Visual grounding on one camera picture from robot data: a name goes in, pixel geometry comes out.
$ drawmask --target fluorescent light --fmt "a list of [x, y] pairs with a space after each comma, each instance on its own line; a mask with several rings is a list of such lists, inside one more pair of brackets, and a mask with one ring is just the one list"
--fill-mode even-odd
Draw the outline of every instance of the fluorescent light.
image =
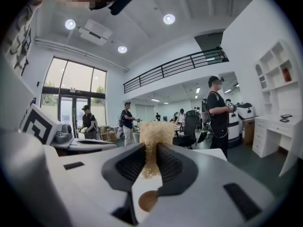
[[125, 46], [120, 46], [118, 48], [118, 51], [123, 54], [123, 53], [127, 52], [127, 48]]
[[68, 19], [66, 22], [65, 22], [65, 27], [69, 30], [72, 30], [76, 27], [76, 22], [72, 19]]
[[172, 14], [167, 14], [164, 16], [163, 22], [167, 25], [171, 25], [175, 22], [175, 16], [173, 16]]

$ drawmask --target balcony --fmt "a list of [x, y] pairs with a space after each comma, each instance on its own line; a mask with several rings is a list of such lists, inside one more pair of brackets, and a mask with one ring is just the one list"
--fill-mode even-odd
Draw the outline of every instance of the balcony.
[[220, 47], [186, 55], [157, 66], [124, 83], [124, 93], [187, 70], [227, 61], [228, 58]]

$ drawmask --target gray floor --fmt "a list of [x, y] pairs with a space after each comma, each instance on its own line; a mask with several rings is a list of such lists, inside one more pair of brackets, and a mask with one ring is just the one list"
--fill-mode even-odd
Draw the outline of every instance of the gray floor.
[[[208, 149], [211, 139], [205, 140], [193, 149]], [[118, 140], [119, 146], [124, 146], [124, 140]], [[297, 167], [293, 167], [282, 177], [279, 177], [286, 156], [280, 152], [275, 152], [267, 157], [260, 158], [251, 149], [251, 146], [239, 145], [229, 148], [227, 152], [228, 161], [249, 174], [259, 182], [264, 184], [276, 197], [288, 191], [292, 185], [293, 178], [296, 176]]]

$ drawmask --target ceiling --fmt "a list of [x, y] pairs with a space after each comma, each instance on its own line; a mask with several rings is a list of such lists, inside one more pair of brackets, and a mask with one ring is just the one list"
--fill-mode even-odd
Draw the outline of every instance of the ceiling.
[[[68, 44], [127, 67], [162, 44], [183, 36], [207, 34], [211, 29], [225, 29], [252, 0], [133, 0], [117, 16], [108, 8], [89, 11], [45, 0], [36, 16], [36, 37]], [[172, 25], [163, 23], [165, 14], [173, 14]], [[113, 33], [103, 46], [80, 38], [77, 29], [64, 26], [67, 19], [84, 27], [88, 19], [101, 23]], [[127, 47], [126, 54], [117, 52]]]
[[[224, 78], [223, 90], [231, 89], [231, 87], [237, 84], [237, 78], [234, 72], [222, 73], [219, 76]], [[138, 104], [142, 102], [142, 104], [148, 103], [150, 105], [163, 104], [164, 102], [175, 103], [186, 100], [195, 100], [195, 96], [198, 96], [197, 99], [203, 99], [209, 92], [208, 80], [209, 76], [183, 82], [170, 87], [161, 88], [148, 94], [140, 95], [133, 99], [137, 100], [136, 102]], [[200, 92], [197, 94], [196, 89], [198, 87], [200, 88]], [[160, 102], [153, 102], [151, 101], [151, 98], [160, 100]]]

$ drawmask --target door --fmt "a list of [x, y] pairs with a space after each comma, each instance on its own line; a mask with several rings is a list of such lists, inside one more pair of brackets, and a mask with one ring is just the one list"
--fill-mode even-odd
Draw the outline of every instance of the door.
[[84, 112], [82, 108], [84, 105], [89, 105], [87, 97], [67, 96], [59, 97], [58, 120], [62, 124], [69, 124], [71, 126], [72, 134], [75, 138], [84, 138], [83, 134], [77, 133], [76, 129], [82, 125], [82, 117]]

